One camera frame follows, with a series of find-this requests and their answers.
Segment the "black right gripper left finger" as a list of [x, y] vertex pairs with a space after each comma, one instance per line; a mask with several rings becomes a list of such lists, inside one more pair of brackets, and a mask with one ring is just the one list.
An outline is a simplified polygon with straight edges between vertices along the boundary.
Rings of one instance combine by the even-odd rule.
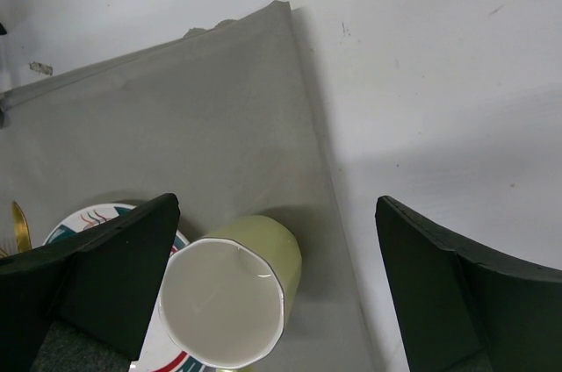
[[1, 260], [3, 371], [127, 371], [139, 359], [180, 217], [158, 196]]

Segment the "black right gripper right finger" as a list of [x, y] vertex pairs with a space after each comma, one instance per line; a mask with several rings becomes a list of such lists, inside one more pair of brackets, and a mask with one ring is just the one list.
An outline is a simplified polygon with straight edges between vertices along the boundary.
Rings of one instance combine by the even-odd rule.
[[398, 200], [376, 226], [412, 371], [559, 371], [561, 273], [468, 239]]

